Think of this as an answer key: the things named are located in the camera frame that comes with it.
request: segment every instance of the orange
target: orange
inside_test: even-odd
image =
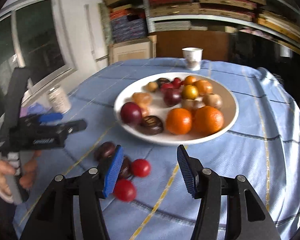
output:
[[[192,85],[196,80],[197,80],[197,79],[196,79],[194,76],[187,76],[187,77],[185,78],[185,80],[183,81],[183,84],[184,84],[185,86],[187,86],[187,85]]]
[[[192,127],[191,112],[183,108],[174,108],[168,112],[166,128],[169,132],[180,135],[190,132]]]
[[[183,88],[182,91],[182,99],[193,99],[195,100],[199,93],[198,93],[198,89],[193,86],[193,85],[187,85]]]
[[[198,80],[193,85],[197,87],[200,96],[212,93],[212,85],[207,80]]]
[[[223,123],[223,114],[218,109],[204,106],[195,112],[193,129],[208,136],[221,130]]]

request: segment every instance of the person's hand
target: person's hand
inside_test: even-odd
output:
[[[20,178],[19,183],[25,189],[31,188],[34,183],[38,167],[35,158],[40,155],[41,151],[35,151],[31,160],[23,166],[23,176]],[[0,188],[8,196],[11,196],[11,191],[7,185],[5,175],[14,175],[15,172],[16,170],[7,161],[0,160]]]

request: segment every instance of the plate rim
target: plate rim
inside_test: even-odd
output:
[[[137,81],[140,81],[140,80],[143,80],[145,78],[149,78],[149,77],[152,77],[152,76],[157,76],[157,75],[164,75],[166,74],[167,72],[164,72],[164,73],[158,73],[158,74],[154,74],[154,75],[150,75],[150,76],[146,76],[144,78],[141,78],[141,79],[138,79],[136,80],[135,82]],[[188,74],[188,75],[191,75],[191,73],[189,72],[168,72],[169,74]],[[219,132],[216,132],[212,135],[209,135],[209,136],[206,136],[206,137],[202,137],[202,138],[198,138],[198,139],[192,139],[192,140],[178,140],[178,141],[172,141],[172,142],[169,142],[169,141],[160,141],[158,139],[156,139],[156,137],[154,136],[149,136],[149,135],[145,135],[143,133],[140,133],[138,132],[137,130],[135,130],[134,128],[128,126],[127,124],[124,124],[121,119],[119,118],[119,112],[120,112],[120,109],[116,108],[116,105],[118,104],[118,98],[125,92],[125,90],[133,85],[135,82],[131,83],[130,85],[128,85],[127,87],[125,87],[121,92],[120,94],[116,97],[115,101],[114,101],[114,116],[117,120],[117,122],[120,124],[120,126],[122,128],[124,128],[128,133],[136,136],[137,138],[141,139],[141,140],[144,140],[144,141],[147,141],[147,142],[150,142],[150,143],[154,143],[154,144],[157,144],[157,145],[165,145],[165,146],[176,146],[176,145],[180,145],[180,144],[184,144],[184,145],[191,145],[191,144],[198,144],[198,143],[203,143],[203,142],[207,142],[207,141],[210,141],[210,140],[213,140],[219,136],[221,136],[222,134],[226,133],[228,130],[230,130],[230,128],[234,125],[234,123],[237,121],[237,118],[239,116],[239,104],[238,104],[238,100],[237,98],[235,97],[235,95],[226,87],[224,86],[223,84],[221,84],[220,82],[212,79],[212,78],[209,78],[209,77],[206,77],[206,76],[203,76],[203,75],[200,75],[200,74],[196,74],[196,73],[193,73],[193,75],[196,75],[196,76],[201,76],[203,78],[206,78],[208,80],[212,80],[216,83],[218,83],[219,85],[221,85],[222,87],[224,87],[230,94],[231,96],[233,97],[234,99],[234,102],[235,102],[235,106],[236,106],[236,111],[235,111],[235,114],[234,114],[234,118],[232,119],[232,121],[226,126],[224,127],[222,130],[220,130]]]

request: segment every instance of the cherry tomato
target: cherry tomato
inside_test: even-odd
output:
[[[160,87],[160,91],[164,93],[168,88],[173,88],[173,85],[171,83],[162,84],[162,86]]]
[[[137,177],[146,177],[150,174],[151,165],[144,159],[138,159],[131,164],[131,171]]]
[[[175,89],[178,89],[181,87],[181,79],[180,78],[175,78],[171,83]]]
[[[130,180],[119,179],[114,186],[113,194],[121,201],[130,202],[136,198],[137,190]]]

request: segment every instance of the blue tablecloth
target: blue tablecloth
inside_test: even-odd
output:
[[[73,177],[97,166],[91,151],[105,141],[124,147],[132,160],[147,159],[151,175],[133,178],[137,198],[120,202],[111,195],[101,201],[109,236],[115,239],[190,239],[200,200],[187,193],[176,160],[176,147],[141,141],[116,123],[113,105],[118,94],[138,79],[158,73],[185,72],[185,61],[155,58],[117,62],[88,78],[70,93],[71,110],[63,121],[84,118],[85,131],[71,135],[64,149],[44,151],[30,198],[17,207],[14,226],[21,234],[29,213],[57,174]],[[231,90],[239,102],[239,117],[222,136],[187,149],[220,176],[243,174],[269,209],[282,239],[297,230],[300,208],[300,110],[279,82],[265,69],[202,61],[196,73]],[[78,199],[74,199],[77,239],[80,236]],[[218,239],[226,224],[222,198]]]

